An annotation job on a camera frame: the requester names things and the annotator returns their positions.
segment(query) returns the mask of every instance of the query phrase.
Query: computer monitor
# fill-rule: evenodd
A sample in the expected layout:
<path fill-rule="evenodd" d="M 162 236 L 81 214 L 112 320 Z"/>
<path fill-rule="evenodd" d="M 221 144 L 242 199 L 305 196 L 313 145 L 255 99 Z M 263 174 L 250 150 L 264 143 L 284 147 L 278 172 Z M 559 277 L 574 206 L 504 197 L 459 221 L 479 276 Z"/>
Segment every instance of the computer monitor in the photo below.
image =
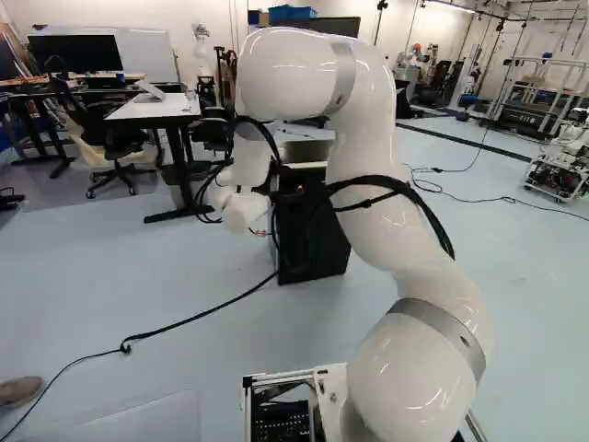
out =
<path fill-rule="evenodd" d="M 70 72 L 122 71 L 114 35 L 29 35 L 30 51 L 41 71 L 52 55 L 61 57 Z"/>
<path fill-rule="evenodd" d="M 0 33 L 0 80 L 10 80 L 20 76 L 15 65 L 15 55 L 4 34 Z"/>
<path fill-rule="evenodd" d="M 289 26 L 291 28 L 310 29 L 324 34 L 336 34 L 358 38 L 360 31 L 359 17 L 319 17 L 303 20 L 281 20 L 272 22 L 273 26 Z"/>

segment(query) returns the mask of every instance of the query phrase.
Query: person's foot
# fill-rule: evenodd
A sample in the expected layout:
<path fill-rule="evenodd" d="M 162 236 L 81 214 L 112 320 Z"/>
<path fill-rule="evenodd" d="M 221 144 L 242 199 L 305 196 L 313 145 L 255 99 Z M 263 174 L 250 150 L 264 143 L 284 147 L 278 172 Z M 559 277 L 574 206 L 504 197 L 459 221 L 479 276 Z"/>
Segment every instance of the person's foot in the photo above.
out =
<path fill-rule="evenodd" d="M 19 406 L 39 393 L 43 379 L 37 376 L 10 379 L 0 384 L 0 407 Z"/>

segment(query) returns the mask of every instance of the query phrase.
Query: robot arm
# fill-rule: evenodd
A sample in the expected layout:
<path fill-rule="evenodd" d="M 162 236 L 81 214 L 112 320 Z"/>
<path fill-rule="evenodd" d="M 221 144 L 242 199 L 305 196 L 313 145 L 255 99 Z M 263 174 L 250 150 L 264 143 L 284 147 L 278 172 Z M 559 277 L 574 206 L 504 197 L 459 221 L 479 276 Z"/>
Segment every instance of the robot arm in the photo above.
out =
<path fill-rule="evenodd" d="M 336 143 L 328 184 L 364 175 L 409 180 L 395 146 L 394 81 L 374 47 L 302 29 L 262 29 L 245 43 L 237 89 L 237 113 L 258 120 L 329 115 Z M 266 197 L 249 191 L 264 181 L 271 159 L 251 129 L 238 126 L 234 165 L 224 176 L 229 186 L 213 191 L 214 205 L 235 232 L 270 207 Z M 351 186 L 331 201 L 343 207 L 387 192 Z M 491 353 L 491 320 L 481 292 L 404 196 L 338 218 L 356 253 L 391 272 L 399 297 L 348 364 L 352 406 L 383 441 L 451 440 Z"/>

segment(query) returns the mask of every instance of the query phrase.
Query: white desk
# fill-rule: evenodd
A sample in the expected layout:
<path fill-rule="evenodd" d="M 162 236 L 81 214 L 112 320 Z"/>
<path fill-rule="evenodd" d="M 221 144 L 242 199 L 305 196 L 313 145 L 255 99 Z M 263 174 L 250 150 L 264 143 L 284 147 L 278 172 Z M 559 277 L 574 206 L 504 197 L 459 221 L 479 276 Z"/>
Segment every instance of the white desk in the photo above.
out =
<path fill-rule="evenodd" d="M 174 169 L 178 177 L 178 185 L 182 193 L 184 207 L 163 214 L 147 216 L 145 224 L 156 223 L 184 216 L 194 216 L 212 212 L 211 207 L 197 207 L 192 197 L 189 181 L 189 163 L 194 161 L 188 125 L 201 117 L 201 106 L 198 99 L 189 101 L 183 93 L 166 94 L 163 101 L 151 103 L 136 102 L 134 99 L 105 118 L 107 127 L 112 130 L 130 129 L 166 129 L 167 141 L 174 159 Z"/>
<path fill-rule="evenodd" d="M 173 119 L 189 118 L 195 120 L 201 116 L 201 106 L 196 101 L 189 101 L 183 93 L 166 94 L 166 99 L 160 102 L 138 103 L 131 99 L 106 118 L 107 122 L 143 120 L 143 119 Z"/>

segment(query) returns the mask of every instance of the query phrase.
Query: office chair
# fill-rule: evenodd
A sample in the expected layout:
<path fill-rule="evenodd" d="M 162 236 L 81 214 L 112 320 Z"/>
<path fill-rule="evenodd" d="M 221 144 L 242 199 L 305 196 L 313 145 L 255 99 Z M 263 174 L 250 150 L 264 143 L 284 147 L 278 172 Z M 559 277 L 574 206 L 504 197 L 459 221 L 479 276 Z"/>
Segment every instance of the office chair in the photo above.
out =
<path fill-rule="evenodd" d="M 202 118 L 189 126 L 191 140 L 202 142 L 205 150 L 225 152 L 229 146 L 228 122 L 233 118 L 233 107 L 202 108 Z"/>
<path fill-rule="evenodd" d="M 106 186 L 118 179 L 122 181 L 130 195 L 135 195 L 135 188 L 131 176 L 145 173 L 157 174 L 155 169 L 137 169 L 135 163 L 151 164 L 156 161 L 154 153 L 142 149 L 148 136 L 143 131 L 107 130 L 104 123 L 104 111 L 108 111 L 105 103 L 95 103 L 84 106 L 79 102 L 67 85 L 67 68 L 62 63 L 61 77 L 52 74 L 48 64 L 56 57 L 51 57 L 45 64 L 50 84 L 55 97 L 65 109 L 70 120 L 70 138 L 79 146 L 82 157 L 92 169 L 112 168 L 106 171 L 93 172 L 90 175 L 92 184 L 86 192 L 88 199 L 96 198 L 95 190 Z M 75 132 L 75 126 L 82 129 L 81 134 Z"/>

